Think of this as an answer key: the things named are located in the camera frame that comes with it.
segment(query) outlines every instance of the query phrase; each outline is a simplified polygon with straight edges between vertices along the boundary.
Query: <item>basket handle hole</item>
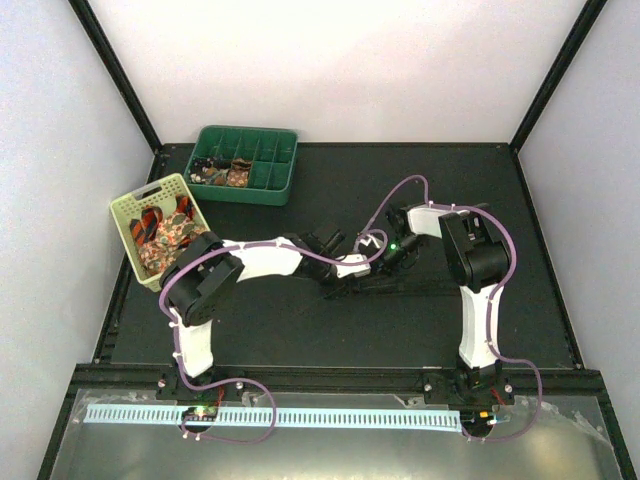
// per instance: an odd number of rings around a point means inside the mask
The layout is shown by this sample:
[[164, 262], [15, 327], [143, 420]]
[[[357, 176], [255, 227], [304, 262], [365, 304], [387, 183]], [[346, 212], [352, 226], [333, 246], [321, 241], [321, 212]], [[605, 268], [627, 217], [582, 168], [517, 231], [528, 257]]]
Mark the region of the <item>basket handle hole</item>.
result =
[[143, 198], [150, 197], [151, 195], [154, 195], [154, 194], [156, 194], [158, 192], [161, 192], [161, 191], [162, 191], [162, 187], [156, 187], [156, 188], [152, 188], [148, 192], [144, 192], [144, 193], [141, 193], [139, 195], [135, 195], [133, 198], [135, 198], [136, 200], [142, 200]]

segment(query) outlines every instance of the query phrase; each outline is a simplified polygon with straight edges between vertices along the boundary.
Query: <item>small objects in tray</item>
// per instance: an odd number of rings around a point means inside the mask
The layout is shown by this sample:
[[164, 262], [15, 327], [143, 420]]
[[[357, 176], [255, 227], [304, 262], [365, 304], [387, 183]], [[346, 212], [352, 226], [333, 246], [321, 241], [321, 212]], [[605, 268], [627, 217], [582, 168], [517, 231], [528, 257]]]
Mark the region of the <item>small objects in tray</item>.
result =
[[242, 158], [196, 157], [189, 170], [189, 179], [199, 185], [244, 188], [249, 184], [251, 164], [251, 160]]

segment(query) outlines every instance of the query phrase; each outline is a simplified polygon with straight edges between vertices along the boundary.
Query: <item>yellow plastic basket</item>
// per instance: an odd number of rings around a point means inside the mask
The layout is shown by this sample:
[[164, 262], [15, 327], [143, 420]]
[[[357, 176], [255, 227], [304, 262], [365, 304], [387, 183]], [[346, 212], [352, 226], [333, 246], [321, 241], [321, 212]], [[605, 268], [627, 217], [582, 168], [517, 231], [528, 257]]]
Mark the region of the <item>yellow plastic basket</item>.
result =
[[118, 232], [120, 232], [120, 238], [124, 244], [124, 248], [127, 251], [129, 262], [133, 266], [133, 271], [136, 274], [138, 282], [147, 287], [153, 292], [160, 291], [160, 277], [161, 274], [150, 277], [144, 267], [140, 264], [140, 258], [138, 257], [138, 249], [131, 232], [129, 231], [129, 224], [132, 219], [140, 219], [142, 210], [146, 207], [160, 207], [162, 214], [166, 218], [171, 215], [176, 209], [176, 195], [189, 195], [196, 213], [193, 220], [196, 224], [203, 226], [207, 230], [210, 230], [207, 221], [202, 216], [202, 212], [198, 207], [193, 195], [187, 188], [182, 175], [174, 173], [168, 177], [161, 178], [155, 182], [151, 182], [138, 190], [127, 193], [120, 198], [111, 202], [111, 214], [118, 226]]

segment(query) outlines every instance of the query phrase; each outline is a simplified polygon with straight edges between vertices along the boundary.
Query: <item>green plastic tray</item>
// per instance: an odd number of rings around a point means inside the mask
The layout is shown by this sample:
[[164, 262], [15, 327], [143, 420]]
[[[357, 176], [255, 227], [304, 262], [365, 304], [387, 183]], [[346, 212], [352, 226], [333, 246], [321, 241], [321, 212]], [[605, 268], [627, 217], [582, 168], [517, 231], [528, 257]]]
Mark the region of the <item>green plastic tray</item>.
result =
[[[193, 196], [220, 202], [285, 205], [289, 200], [296, 164], [298, 135], [291, 130], [208, 126], [200, 131], [184, 171]], [[249, 184], [245, 188], [218, 187], [191, 183], [189, 170], [198, 157], [252, 160]]]

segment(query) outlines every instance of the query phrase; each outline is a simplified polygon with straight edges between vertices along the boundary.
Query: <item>black metal frame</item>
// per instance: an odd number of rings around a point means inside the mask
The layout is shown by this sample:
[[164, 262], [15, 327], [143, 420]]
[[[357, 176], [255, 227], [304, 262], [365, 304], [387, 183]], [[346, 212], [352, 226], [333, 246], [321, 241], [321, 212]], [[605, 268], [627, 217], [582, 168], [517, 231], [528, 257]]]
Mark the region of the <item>black metal frame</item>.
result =
[[93, 13], [93, 9], [89, 5], [89, 2], [87, 0], [69, 0], [69, 3], [76, 12], [80, 23], [91, 39], [91, 43], [93, 43], [98, 55], [100, 55], [102, 63], [104, 63], [104, 66], [107, 68], [113, 82], [116, 84], [116, 87], [118, 87], [118, 90], [129, 107], [133, 118], [136, 120], [136, 123], [140, 127], [144, 137], [147, 139], [149, 147], [151, 147], [151, 150], [154, 153], [157, 153], [162, 149], [162, 142], [160, 141], [160, 138], [158, 138], [153, 125], [151, 125], [151, 121], [149, 120], [147, 113], [144, 111], [144, 108], [138, 99], [138, 95], [136, 95], [131, 82], [129, 82], [127, 74], [122, 68], [116, 52], [113, 51], [113, 48], [111, 47], [100, 22], [98, 22], [95, 13]]
[[600, 12], [606, 3], [607, 0], [587, 0], [587, 3], [585, 3], [580, 15], [578, 15], [578, 19], [571, 28], [567, 39], [564, 41], [562, 48], [558, 52], [553, 65], [551, 65], [549, 73], [547, 73], [538, 93], [534, 97], [529, 110], [527, 110], [522, 123], [520, 123], [513, 140], [511, 140], [510, 147], [516, 153], [520, 151], [524, 142], [527, 141], [529, 134], [542, 115], [544, 108], [547, 106], [547, 103], [549, 103], [553, 92], [556, 91], [562, 77], [564, 77], [564, 74], [571, 65], [573, 58], [576, 56], [576, 53], [578, 53], [582, 42], [587, 38], [591, 27], [597, 20], [598, 15], [600, 15]]
[[[234, 367], [218, 367], [222, 375], [235, 375]], [[395, 393], [421, 394], [426, 379], [446, 377], [452, 369], [326, 369], [326, 368], [262, 368], [251, 367], [243, 373], [264, 383], [274, 392], [313, 393]], [[545, 395], [593, 396], [597, 398], [609, 439], [625, 480], [636, 479], [611, 400], [600, 375], [595, 370], [543, 371]], [[158, 399], [178, 403], [202, 401], [200, 396], [182, 387], [175, 378], [172, 365], [117, 366], [78, 365], [71, 378], [58, 420], [42, 462], [38, 479], [50, 477], [62, 443], [76, 395], [80, 389], [129, 389], [155, 391]], [[535, 376], [526, 370], [509, 371], [514, 393], [534, 395]]]
[[[78, 16], [83, 28], [87, 32], [96, 51], [100, 55], [105, 67], [111, 75], [114, 83], [120, 91], [131, 114], [135, 118], [140, 130], [144, 134], [150, 148], [155, 154], [153, 166], [149, 174], [149, 181], [162, 175], [165, 159], [168, 158], [166, 148], [151, 124], [133, 86], [111, 47], [107, 36], [100, 26], [89, 2], [87, 0], [69, 0]], [[591, 27], [599, 13], [606, 4], [606, 0], [587, 0], [584, 8], [578, 16], [573, 28], [567, 36], [560, 52], [558, 53], [544, 82], [537, 92], [531, 106], [522, 120], [509, 148], [511, 149], [513, 162], [518, 171], [523, 188], [523, 194], [529, 207], [530, 215], [534, 223], [536, 235], [545, 254], [548, 272], [553, 283], [558, 304], [561, 307], [562, 317], [567, 332], [567, 344], [571, 349], [576, 370], [543, 370], [544, 392], [547, 395], [592, 395], [598, 398], [602, 415], [604, 417], [609, 437], [615, 449], [618, 464], [625, 479], [636, 478], [633, 466], [624, 444], [615, 413], [611, 406], [604, 382], [600, 373], [582, 369], [582, 357], [578, 344], [569, 321], [567, 310], [564, 306], [560, 289], [553, 271], [551, 260], [542, 236], [537, 216], [529, 190], [527, 188], [518, 152], [524, 145], [536, 122], [542, 115], [544, 108], [559, 85], [565, 72], [571, 65], [583, 41], [587, 37]], [[63, 433], [65, 431], [71, 408], [73, 406], [78, 389], [86, 388], [134, 388], [156, 390], [160, 397], [177, 398], [187, 401], [193, 398], [193, 394], [182, 387], [171, 365], [155, 366], [116, 366], [109, 365], [111, 352], [115, 347], [118, 321], [122, 311], [124, 298], [132, 279], [132, 269], [125, 256], [116, 287], [109, 304], [109, 309], [103, 324], [103, 329], [95, 350], [94, 364], [78, 365], [71, 380], [69, 390], [63, 401], [58, 421], [53, 431], [49, 447], [44, 457], [40, 475], [38, 478], [49, 478], [53, 469]], [[225, 376], [239, 373], [234, 367], [217, 367], [217, 374]], [[252, 367], [240, 372], [251, 378], [255, 378], [274, 391], [306, 391], [306, 392], [352, 392], [352, 393], [422, 393], [424, 383], [427, 381], [437, 384], [451, 375], [449, 369], [405, 369], [405, 370], [374, 370], [374, 369], [326, 369], [326, 368], [260, 368]], [[508, 371], [509, 382], [514, 392], [533, 394], [535, 392], [535, 378], [531, 372], [521, 370]], [[163, 380], [160, 388], [158, 382]], [[434, 391], [430, 401], [448, 401], [446, 394], [439, 397], [439, 392]]]

